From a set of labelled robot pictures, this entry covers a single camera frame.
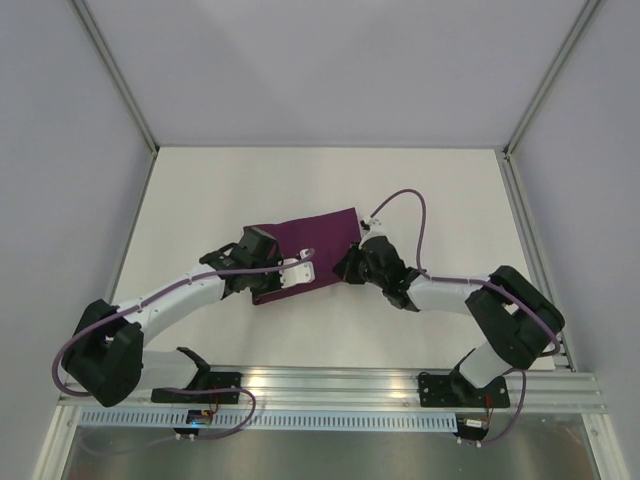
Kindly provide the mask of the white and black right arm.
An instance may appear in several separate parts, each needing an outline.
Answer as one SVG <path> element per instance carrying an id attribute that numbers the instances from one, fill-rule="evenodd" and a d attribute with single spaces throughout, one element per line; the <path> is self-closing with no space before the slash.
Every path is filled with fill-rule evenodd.
<path id="1" fill-rule="evenodd" d="M 485 278 L 431 276 L 410 267 L 384 235 L 350 246 L 334 267 L 345 283 L 373 284 L 397 309 L 470 315 L 485 341 L 452 372 L 456 401 L 475 404 L 496 378 L 525 371 L 558 348 L 566 322 L 561 312 L 522 274 L 503 265 Z"/>

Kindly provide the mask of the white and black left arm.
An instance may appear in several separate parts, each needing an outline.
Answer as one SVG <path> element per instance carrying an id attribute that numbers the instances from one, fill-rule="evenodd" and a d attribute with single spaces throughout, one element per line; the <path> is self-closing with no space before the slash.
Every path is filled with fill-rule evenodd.
<path id="1" fill-rule="evenodd" d="M 178 279 L 120 305 L 102 299 L 84 310 L 56 355 L 52 376 L 61 392 L 112 407 L 141 388 L 145 347 L 200 308 L 279 280 L 277 240 L 257 227 L 205 254 Z"/>

